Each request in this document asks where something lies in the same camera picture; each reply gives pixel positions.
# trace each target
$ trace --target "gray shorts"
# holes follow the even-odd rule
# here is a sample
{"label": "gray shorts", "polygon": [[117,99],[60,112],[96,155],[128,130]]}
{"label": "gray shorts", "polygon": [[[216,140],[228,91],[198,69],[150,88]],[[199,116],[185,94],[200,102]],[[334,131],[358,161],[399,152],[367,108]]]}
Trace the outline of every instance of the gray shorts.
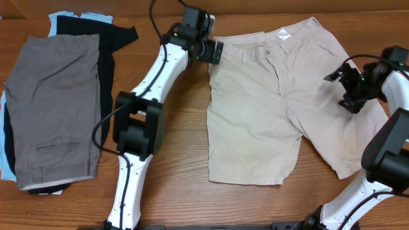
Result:
{"label": "gray shorts", "polygon": [[[29,37],[6,84],[21,190],[94,178],[99,34]],[[100,131],[96,134],[100,140]]]}

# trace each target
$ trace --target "khaki shorts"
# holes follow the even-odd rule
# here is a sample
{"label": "khaki shorts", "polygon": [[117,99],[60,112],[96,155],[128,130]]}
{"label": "khaki shorts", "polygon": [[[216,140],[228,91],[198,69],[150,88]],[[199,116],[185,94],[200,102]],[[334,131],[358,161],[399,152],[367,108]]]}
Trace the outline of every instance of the khaki shorts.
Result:
{"label": "khaki shorts", "polygon": [[210,181],[282,184],[303,135],[343,179],[360,169],[362,152],[387,121],[377,100],[359,114],[338,105],[344,88],[323,78],[348,55],[315,18],[282,29],[215,38],[224,50],[220,64],[209,66]]}

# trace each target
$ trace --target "wooden table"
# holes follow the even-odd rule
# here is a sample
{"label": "wooden table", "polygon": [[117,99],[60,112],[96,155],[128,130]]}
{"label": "wooden table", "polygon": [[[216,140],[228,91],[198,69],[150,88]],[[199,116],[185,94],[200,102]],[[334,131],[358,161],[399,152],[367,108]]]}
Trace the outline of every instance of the wooden table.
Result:
{"label": "wooden table", "polygon": [[[273,31],[312,15],[223,15],[215,35]],[[380,54],[391,45],[409,47],[409,12],[314,14],[349,55]],[[162,32],[181,17],[157,17]],[[116,17],[135,26],[140,39],[114,55],[112,95],[130,91],[154,62],[158,38],[148,17]],[[0,20],[0,80],[6,81],[29,35],[45,37],[48,20]],[[362,66],[368,59],[357,59]],[[208,181],[206,108],[210,102],[207,65],[197,63],[179,76],[166,100],[166,138],[148,169],[142,224],[167,226],[270,224],[302,220],[335,198],[355,176],[339,180],[303,139],[294,171],[281,186],[243,186]],[[114,149],[112,135],[105,147]],[[118,159],[102,153],[95,180],[74,183],[62,195],[29,195],[14,182],[0,181],[0,229],[57,229],[99,226],[109,215],[118,179]],[[409,199],[390,198],[360,221],[365,230],[409,229]]]}

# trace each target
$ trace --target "wood grain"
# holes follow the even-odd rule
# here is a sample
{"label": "wood grain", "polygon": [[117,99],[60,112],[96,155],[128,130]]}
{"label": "wood grain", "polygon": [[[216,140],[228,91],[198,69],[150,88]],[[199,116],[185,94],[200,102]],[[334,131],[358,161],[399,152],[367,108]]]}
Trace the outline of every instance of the wood grain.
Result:
{"label": "wood grain", "polygon": [[0,0],[0,16],[4,19],[25,19],[23,13],[14,5],[13,0]]}
{"label": "wood grain", "polygon": [[[62,10],[95,12],[114,16],[147,16],[151,0],[2,0],[12,1],[22,17],[46,19],[48,14]],[[185,0],[187,4],[212,14],[256,13],[330,13],[368,12],[377,10],[409,10],[406,0]],[[177,0],[157,0],[155,15],[183,15]]]}
{"label": "wood grain", "polygon": [[[217,17],[215,35],[273,31],[311,14],[226,15]],[[379,54],[390,45],[409,47],[409,12],[317,13],[349,55]],[[180,17],[157,17],[166,31]],[[140,39],[114,54],[112,94],[130,91],[150,69],[158,38],[147,17],[116,17],[119,26],[137,28]],[[0,21],[0,81],[5,81],[29,35],[47,36],[49,21]],[[357,59],[362,66],[368,59]],[[167,226],[270,224],[302,220],[335,198],[354,176],[337,179],[312,144],[302,140],[294,171],[281,186],[243,186],[208,181],[206,108],[210,102],[207,65],[196,63],[177,79],[166,107],[166,138],[145,180],[142,224]],[[109,135],[105,147],[116,145]],[[14,182],[0,181],[0,229],[58,229],[99,226],[109,215],[118,179],[118,160],[102,153],[95,180],[74,183],[62,195],[29,195]],[[362,229],[409,229],[409,199],[390,198],[360,222]]]}

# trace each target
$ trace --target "fabric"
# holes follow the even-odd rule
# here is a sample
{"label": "fabric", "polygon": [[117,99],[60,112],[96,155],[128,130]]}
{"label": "fabric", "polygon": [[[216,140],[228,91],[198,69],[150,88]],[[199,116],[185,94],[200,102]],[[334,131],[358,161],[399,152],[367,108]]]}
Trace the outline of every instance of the fabric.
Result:
{"label": "fabric", "polygon": [[100,151],[99,34],[29,37],[6,84],[17,188],[94,178]]}
{"label": "fabric", "polygon": [[211,181],[282,184],[303,135],[340,179],[360,169],[366,145],[387,117],[377,100],[358,114],[338,105],[344,88],[323,78],[348,55],[316,19],[215,39],[224,49],[220,65],[209,66]]}
{"label": "fabric", "polygon": [[[49,15],[50,22],[51,22],[49,36],[54,36],[57,34],[57,16],[58,15],[78,18],[78,16],[76,16],[73,12],[68,12],[68,11],[60,11],[57,13],[51,13]],[[99,22],[105,22],[105,23],[110,23],[110,24],[112,24],[112,20],[114,19],[112,16],[105,16],[99,13],[91,13],[91,12],[82,13],[80,18],[91,19],[91,20],[96,20]]]}
{"label": "fabric", "polygon": [[[57,17],[58,35],[100,35],[98,75],[101,83],[101,118],[112,112],[112,85],[114,83],[114,58],[112,53],[138,39],[135,27],[129,29],[88,19]],[[102,123],[101,145],[108,136],[109,122]]]}
{"label": "fabric", "polygon": [[7,109],[7,103],[4,104],[4,152],[6,153],[10,170],[15,175],[15,155],[14,155],[14,135],[12,124],[10,123],[10,113]]}
{"label": "fabric", "polygon": [[55,194],[59,195],[64,189],[67,189],[71,184],[63,184],[63,185],[56,185],[53,187],[46,187],[46,188],[36,188],[36,189],[31,189],[28,191],[30,195],[44,195],[44,194]]}
{"label": "fabric", "polygon": [[[4,117],[4,106],[6,104],[6,95],[3,94],[1,95],[1,107],[0,107],[0,118]],[[10,169],[10,166],[8,164],[8,160],[7,160],[7,156],[6,156],[6,152],[4,151],[4,144],[5,144],[5,139],[6,137],[4,136],[4,132],[2,132],[1,130],[3,130],[4,128],[4,120],[0,119],[0,171],[1,171],[1,179],[2,180],[11,180],[11,181],[16,181],[16,177],[14,175],[14,173],[12,172],[12,170]]]}

